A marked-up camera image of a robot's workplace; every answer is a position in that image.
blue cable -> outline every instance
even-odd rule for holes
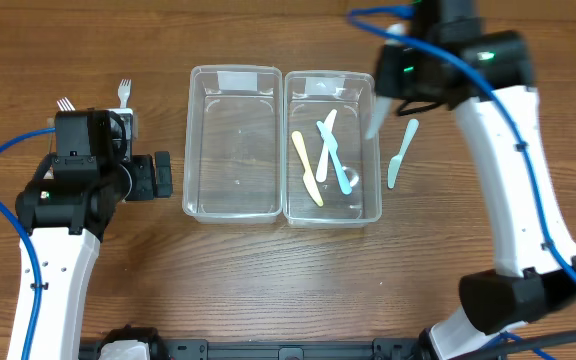
[[[402,44],[405,44],[409,47],[412,47],[412,48],[415,48],[419,51],[422,51],[428,55],[431,55],[431,56],[434,56],[438,59],[441,59],[441,60],[451,64],[452,66],[454,66],[458,70],[460,70],[466,77],[468,77],[470,79],[470,81],[473,82],[473,84],[475,84],[488,98],[490,98],[492,100],[492,102],[495,104],[495,106],[499,110],[501,116],[504,118],[504,120],[506,121],[506,123],[510,127],[510,130],[512,131],[515,139],[517,140],[517,143],[525,144],[526,142],[521,137],[521,134],[519,133],[519,130],[517,129],[517,125],[512,120],[512,116],[508,112],[508,109],[506,109],[506,107],[501,103],[501,100],[499,100],[497,95],[495,95],[494,88],[488,83],[488,81],[486,81],[485,78],[483,78],[477,72],[477,70],[472,68],[470,65],[468,65],[466,62],[464,62],[460,58],[456,57],[455,55],[453,55],[453,54],[451,54],[451,53],[449,53],[449,52],[447,52],[447,51],[445,51],[439,47],[436,47],[432,44],[429,44],[425,41],[415,39],[415,38],[412,38],[409,36],[390,34],[390,33],[386,32],[385,30],[383,30],[377,26],[374,26],[372,24],[365,23],[365,22],[362,22],[362,21],[359,21],[358,19],[356,19],[356,17],[360,16],[360,15],[384,14],[384,13],[385,14],[395,14],[395,10],[393,8],[397,8],[397,7],[387,7],[387,9],[383,10],[383,11],[377,11],[377,10],[373,10],[373,9],[355,9],[355,10],[350,11],[350,13],[348,14],[348,21],[352,25],[354,25],[354,26],[356,26],[356,27],[358,27],[364,31],[367,31],[367,32],[372,33],[374,35],[383,37],[385,39],[397,40]],[[552,239],[552,236],[550,235],[550,231],[548,230],[548,225],[546,222],[546,216],[544,214],[544,208],[543,208],[543,204],[541,201],[541,195],[539,194],[539,187],[537,185],[537,178],[535,175],[535,171],[533,169],[532,161],[530,160],[530,156],[528,155],[528,152],[526,151],[525,147],[521,150],[521,154],[524,158],[524,163],[526,164],[526,170],[528,171],[528,176],[530,178],[530,186],[532,188],[533,196],[535,197],[535,206],[537,208],[537,215],[539,218],[539,223],[541,225],[541,230],[542,230],[544,239],[546,241],[546,245],[547,245],[548,249],[550,250],[550,253],[552,254],[555,261],[557,261],[559,266],[561,266],[561,268],[573,280],[573,282],[576,283],[575,270],[570,265],[568,265],[566,260],[564,260],[564,258],[561,256],[561,254],[557,250],[557,247],[555,246],[555,243]]]
[[[512,341],[523,341],[524,339],[521,338],[521,336],[519,335],[515,335],[513,333],[509,333],[509,332],[503,332],[499,334],[499,337],[505,340],[512,340]],[[535,354],[541,356],[542,359],[546,359],[546,360],[557,360],[554,357],[548,355],[547,353],[545,353],[544,351],[540,350],[540,349],[533,349],[532,350]]]
[[[28,138],[43,135],[43,134],[48,134],[48,133],[52,133],[52,132],[55,132],[55,128],[41,129],[41,130],[29,132],[28,134],[17,136],[16,138],[14,138],[14,139],[12,139],[12,140],[8,141],[7,143],[0,146],[0,154],[2,152],[4,152],[6,149],[8,149],[9,147],[11,147],[17,143],[20,143],[20,142],[22,142]],[[8,210],[8,208],[6,208],[6,205],[4,205],[1,201],[0,201],[0,211],[2,214],[4,214],[6,219],[8,219],[8,221],[10,221],[10,223],[15,228],[15,230],[17,230],[17,232],[19,233],[19,236],[21,237],[21,241],[24,243],[24,246],[26,247],[26,251],[28,252],[28,257],[30,258],[30,264],[32,265],[32,272],[33,272],[33,275],[35,277],[35,284],[38,284],[38,285],[43,284],[43,282],[41,281],[41,269],[39,267],[39,259],[37,259],[37,253],[35,252],[35,248],[32,246],[32,243],[30,242],[30,237],[28,236],[28,233],[26,232],[24,227],[21,225],[21,223],[19,222],[17,217],[15,215],[13,215],[13,213],[10,212],[10,210]],[[32,347],[32,340],[35,336],[35,328],[37,327],[37,318],[39,317],[39,308],[41,307],[42,290],[43,289],[41,286],[37,286],[35,288],[35,298],[34,298],[34,301],[32,303],[32,312],[30,313],[30,321],[28,321],[28,331],[26,332],[26,340],[24,341],[24,349],[23,349],[23,353],[21,356],[22,360],[28,360],[28,358],[30,357],[30,349]]]

